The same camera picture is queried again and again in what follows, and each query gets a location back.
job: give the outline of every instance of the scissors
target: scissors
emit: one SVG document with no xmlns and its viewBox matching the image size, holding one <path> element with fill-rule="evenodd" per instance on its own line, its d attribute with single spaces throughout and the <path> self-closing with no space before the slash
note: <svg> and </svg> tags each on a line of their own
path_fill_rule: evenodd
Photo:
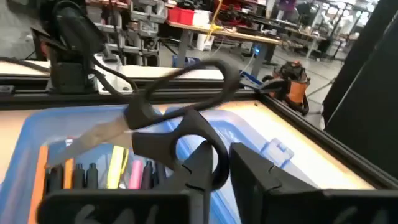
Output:
<svg viewBox="0 0 398 224">
<path fill-rule="evenodd" d="M 167 84 L 168 81 L 189 71 L 203 68 L 203 66 L 214 66 L 221 71 L 224 76 L 223 89 L 206 101 L 184 106 L 171 113 L 156 114 L 150 104 L 152 94 Z M 180 70 L 172 71 L 149 84 L 145 90 L 138 91 L 132 96 L 123 115 L 111 122 L 92 127 L 74 140 L 60 154 L 49 159 L 46 168 L 54 167 L 104 142 L 108 142 L 126 149 L 133 148 L 135 154 L 159 161 L 171 170 L 176 170 L 181 166 L 176 156 L 177 141 L 182 136 L 194 134 L 205 138 L 218 154 L 218 163 L 212 173 L 212 189 L 219 189 L 229 175 L 228 152 L 220 137 L 199 111 L 212 108 L 229 100 L 238 89 L 239 81 L 238 69 L 221 60 L 204 60 Z M 179 116 L 183 117 L 181 123 L 170 133 L 140 133 L 134 131 Z"/>
</svg>

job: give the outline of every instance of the black wheel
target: black wheel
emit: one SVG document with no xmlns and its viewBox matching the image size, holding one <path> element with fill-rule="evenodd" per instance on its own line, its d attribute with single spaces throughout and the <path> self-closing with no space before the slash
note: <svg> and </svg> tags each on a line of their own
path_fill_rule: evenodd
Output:
<svg viewBox="0 0 398 224">
<path fill-rule="evenodd" d="M 272 76 L 272 75 L 266 75 L 266 76 L 264 76 L 264 78 L 262 78 L 262 82 L 266 82 L 266 81 L 268 81 L 268 80 L 271 80 L 271 79 L 273 79 L 274 77 Z"/>
</svg>

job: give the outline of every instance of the yellow highlighter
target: yellow highlighter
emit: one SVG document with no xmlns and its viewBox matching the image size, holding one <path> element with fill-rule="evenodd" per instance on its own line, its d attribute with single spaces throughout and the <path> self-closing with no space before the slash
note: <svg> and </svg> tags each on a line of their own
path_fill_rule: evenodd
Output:
<svg viewBox="0 0 398 224">
<path fill-rule="evenodd" d="M 120 176 L 123 174 L 127 160 L 129 158 L 129 150 L 120 146 L 114 146 L 111 162 L 109 164 L 108 179 L 106 188 L 118 189 Z"/>
</svg>

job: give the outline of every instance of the workbench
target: workbench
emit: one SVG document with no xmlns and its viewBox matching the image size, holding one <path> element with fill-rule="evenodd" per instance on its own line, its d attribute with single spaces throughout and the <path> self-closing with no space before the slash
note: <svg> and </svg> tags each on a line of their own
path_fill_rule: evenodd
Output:
<svg viewBox="0 0 398 224">
<path fill-rule="evenodd" d="M 47 66 L 48 62 L 36 62 Z M 175 68 L 123 66 L 122 72 L 129 77 L 159 77 Z M 10 63 L 0 63 L 0 76 L 20 74 L 48 75 L 30 68 Z M 183 78 L 222 79 L 217 70 L 197 70 Z M 161 111 L 170 105 L 156 105 Z M 333 189 L 373 189 L 359 175 L 347 168 L 342 162 L 327 153 L 316 141 L 301 133 L 285 118 L 279 116 L 266 105 L 256 100 L 231 101 L 217 108 L 232 111 L 242 117 L 249 125 L 261 134 L 264 139 L 278 138 L 294 151 L 292 162 L 320 188 Z M 0 135 L 2 150 L 0 156 L 0 182 L 4 179 L 9 160 L 14 151 L 24 121 L 39 110 L 0 111 Z"/>
<path fill-rule="evenodd" d="M 199 27 L 199 26 L 193 26 L 193 25 L 185 25 L 185 24 L 179 24 L 176 22 L 170 22 L 167 21 L 167 24 L 172 26 L 172 27 L 178 27 L 183 29 L 182 36 L 181 36 L 181 41 L 180 45 L 178 48 L 178 59 L 177 59 L 177 67 L 182 68 L 185 64 L 185 56 L 187 54 L 187 49 L 190 41 L 190 32 L 197 32 L 201 34 L 207 34 L 209 32 L 209 29 L 206 27 Z M 225 37 L 230 37 L 234 39 L 239 39 L 239 40 L 246 40 L 246 41 L 252 41 L 252 42 L 257 42 L 260 43 L 260 49 L 259 53 L 253 63 L 251 75 L 254 77 L 257 77 L 260 69 L 262 67 L 262 63 L 264 61 L 264 58 L 267 53 L 268 48 L 270 45 L 280 45 L 282 42 L 280 40 L 268 38 L 268 37 L 263 37 L 260 35 L 247 35 L 247 34 L 240 34 L 237 32 L 228 32 L 224 30 L 216 30 L 212 33 L 212 35 L 221 35 Z"/>
<path fill-rule="evenodd" d="M 303 36 L 305 36 L 305 37 L 309 37 L 309 38 L 311 39 L 311 43 L 310 43 L 310 45 L 309 45 L 309 47 L 308 47 L 308 52 L 307 52 L 307 54 L 306 54 L 306 56 L 305 56 L 306 59 L 309 59 L 309 58 L 310 58 L 311 53 L 312 53 L 312 51 L 315 49 L 315 46 L 316 46 L 316 44 L 317 44 L 318 41 L 320 41 L 320 40 L 326 40 L 325 37 L 321 37 L 321 36 L 318 36 L 318 35 L 309 34 L 309 33 L 307 33 L 307 32 L 303 32 L 303 31 L 301 31 L 301 30 L 294 29 L 294 28 L 291 28 L 291 27 L 285 27 L 285 30 L 286 30 L 286 31 L 289 31 L 289 32 L 292 32 L 292 33 L 295 33 L 295 34 L 303 35 Z"/>
<path fill-rule="evenodd" d="M 299 28 L 299 25 L 295 24 L 293 22 L 289 22 L 289 21 L 285 21 L 285 20 L 281 20 L 281 19 L 271 19 L 271 20 L 274 21 L 274 22 L 277 22 L 278 24 L 283 25 L 283 26 L 290 26 L 290 27 Z"/>
</svg>

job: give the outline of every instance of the red container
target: red container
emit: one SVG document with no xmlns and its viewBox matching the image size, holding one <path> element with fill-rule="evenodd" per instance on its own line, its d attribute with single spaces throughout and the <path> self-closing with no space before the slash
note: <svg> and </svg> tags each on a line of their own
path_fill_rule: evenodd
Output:
<svg viewBox="0 0 398 224">
<path fill-rule="evenodd" d="M 178 22 L 185 25 L 192 25 L 194 13 L 195 12 L 193 10 L 180 9 L 180 19 Z"/>
<path fill-rule="evenodd" d="M 179 7 L 174 7 L 172 9 L 169 9 L 169 18 L 168 20 L 170 22 L 178 22 L 180 19 L 180 8 Z"/>
</svg>

